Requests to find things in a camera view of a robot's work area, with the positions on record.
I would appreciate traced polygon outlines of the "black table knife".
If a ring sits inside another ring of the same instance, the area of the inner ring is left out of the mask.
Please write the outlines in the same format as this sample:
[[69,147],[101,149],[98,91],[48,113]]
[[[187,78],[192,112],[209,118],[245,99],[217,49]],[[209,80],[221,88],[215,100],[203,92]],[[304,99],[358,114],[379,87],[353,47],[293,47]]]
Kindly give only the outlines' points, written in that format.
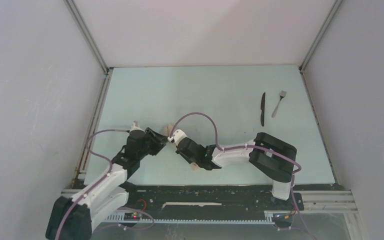
[[260,102],[260,124],[262,127],[265,126],[265,103],[266,103],[266,92],[264,92],[261,96]]

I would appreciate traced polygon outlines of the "silver fork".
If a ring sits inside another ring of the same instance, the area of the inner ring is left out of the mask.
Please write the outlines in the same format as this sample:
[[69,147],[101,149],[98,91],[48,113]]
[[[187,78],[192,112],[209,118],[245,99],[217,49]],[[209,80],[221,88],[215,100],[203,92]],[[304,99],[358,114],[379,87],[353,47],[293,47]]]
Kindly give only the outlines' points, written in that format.
[[279,107],[280,107],[280,104],[281,104],[282,100],[286,97],[286,94],[287,94],[287,92],[284,91],[284,90],[282,90],[282,91],[279,93],[279,100],[278,100],[278,102],[277,102],[277,104],[276,104],[276,106],[275,106],[275,108],[274,108],[274,110],[273,110],[273,112],[272,112],[272,114],[271,114],[271,117],[272,117],[272,118],[275,118],[275,117],[276,117],[277,112],[278,112]]

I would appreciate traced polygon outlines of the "beige cloth napkin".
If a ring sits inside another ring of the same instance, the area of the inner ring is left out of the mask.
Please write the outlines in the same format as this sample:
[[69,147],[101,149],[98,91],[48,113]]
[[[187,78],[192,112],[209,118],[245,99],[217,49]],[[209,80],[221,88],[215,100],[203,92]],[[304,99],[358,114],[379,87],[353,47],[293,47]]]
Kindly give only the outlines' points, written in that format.
[[172,124],[168,124],[165,128],[164,128],[164,134],[169,137],[171,135],[171,132],[173,130],[173,125]]

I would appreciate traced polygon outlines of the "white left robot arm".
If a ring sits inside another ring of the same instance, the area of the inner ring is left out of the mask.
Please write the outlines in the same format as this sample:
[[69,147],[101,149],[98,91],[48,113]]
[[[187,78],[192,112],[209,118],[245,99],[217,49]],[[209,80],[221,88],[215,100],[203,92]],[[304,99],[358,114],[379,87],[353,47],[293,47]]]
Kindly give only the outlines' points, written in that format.
[[157,155],[168,137],[133,122],[126,143],[112,158],[104,156],[108,166],[100,176],[70,197],[60,196],[53,204],[45,237],[48,240],[89,240],[96,227],[119,207],[133,208],[138,194],[123,189],[140,167],[141,160]]

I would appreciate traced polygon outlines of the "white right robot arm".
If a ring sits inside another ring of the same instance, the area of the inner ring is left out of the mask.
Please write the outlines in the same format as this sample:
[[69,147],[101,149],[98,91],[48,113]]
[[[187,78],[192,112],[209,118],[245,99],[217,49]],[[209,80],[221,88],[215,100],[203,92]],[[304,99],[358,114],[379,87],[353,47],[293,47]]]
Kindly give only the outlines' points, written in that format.
[[290,188],[297,155],[297,149],[291,144],[259,132],[255,139],[241,144],[202,146],[179,129],[168,137],[168,141],[175,144],[176,153],[188,163],[207,171],[232,164],[252,164],[272,179],[271,204],[277,209],[284,209],[290,204]]

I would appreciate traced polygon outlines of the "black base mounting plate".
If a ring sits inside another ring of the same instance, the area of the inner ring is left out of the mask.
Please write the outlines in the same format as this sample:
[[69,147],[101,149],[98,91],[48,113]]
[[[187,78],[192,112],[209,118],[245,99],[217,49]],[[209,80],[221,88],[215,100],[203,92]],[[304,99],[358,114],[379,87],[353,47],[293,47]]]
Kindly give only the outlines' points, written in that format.
[[128,208],[162,220],[263,220],[269,213],[304,210],[300,193],[288,200],[273,197],[269,185],[135,185],[121,184]]

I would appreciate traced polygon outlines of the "left aluminium corner post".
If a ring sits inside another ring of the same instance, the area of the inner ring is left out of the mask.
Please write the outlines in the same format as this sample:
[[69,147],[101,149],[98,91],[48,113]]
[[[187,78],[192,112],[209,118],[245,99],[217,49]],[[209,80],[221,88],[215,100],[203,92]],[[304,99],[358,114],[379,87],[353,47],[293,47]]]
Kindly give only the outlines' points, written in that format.
[[86,44],[88,45],[89,49],[91,50],[95,60],[97,61],[100,69],[102,72],[107,75],[109,72],[109,67],[106,64],[101,51],[99,50],[99,47],[94,40],[92,33],[90,32],[87,23],[85,22],[77,4],[74,0],[64,0],[63,1],[70,12],[71,16],[73,17],[74,22],[76,23],[77,27],[80,30],[80,33],[82,34]]

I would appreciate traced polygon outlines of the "aluminium corner post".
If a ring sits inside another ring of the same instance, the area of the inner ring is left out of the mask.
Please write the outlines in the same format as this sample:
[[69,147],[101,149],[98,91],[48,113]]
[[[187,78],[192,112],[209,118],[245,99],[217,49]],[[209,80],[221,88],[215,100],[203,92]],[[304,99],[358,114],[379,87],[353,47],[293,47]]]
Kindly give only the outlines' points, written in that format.
[[100,69],[102,72],[107,75],[109,72],[109,67],[106,64],[101,51],[99,50],[99,47],[94,40],[92,33],[90,32],[87,23],[85,22],[77,4],[74,0],[64,0],[63,1],[70,12],[71,16],[73,17],[74,22],[76,23],[77,27],[80,30],[80,33],[82,34],[86,44],[88,45],[89,49],[91,50],[95,60],[97,61]]
[[324,21],[322,22],[322,25],[320,29],[318,30],[312,44],[310,45],[310,48],[308,49],[301,65],[299,66],[300,72],[303,74],[306,71],[306,68],[308,67],[310,61],[312,60],[313,55],[315,54],[316,50],[318,49],[318,46],[323,40],[323,37],[329,30],[329,27],[331,26],[332,22],[334,21],[336,15],[338,14],[341,6],[343,5],[345,1],[344,0],[335,0],[333,2],[333,5],[331,6],[327,16],[325,17]]

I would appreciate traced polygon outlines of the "right aluminium corner post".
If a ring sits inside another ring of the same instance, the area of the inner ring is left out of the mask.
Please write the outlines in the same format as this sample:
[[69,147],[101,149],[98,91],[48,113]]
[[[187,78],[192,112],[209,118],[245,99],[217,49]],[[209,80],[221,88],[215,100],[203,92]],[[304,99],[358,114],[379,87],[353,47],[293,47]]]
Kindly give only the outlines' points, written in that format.
[[313,55],[315,54],[316,50],[318,49],[318,46],[323,40],[323,37],[329,30],[329,27],[331,26],[332,22],[334,21],[336,15],[338,14],[341,6],[343,5],[345,1],[344,0],[335,0],[333,2],[333,5],[331,6],[327,16],[325,17],[324,21],[322,22],[322,25],[320,29],[318,30],[312,44],[310,45],[310,48],[308,49],[301,65],[299,66],[300,72],[303,74],[306,71],[306,68],[308,67],[310,61],[312,60]]

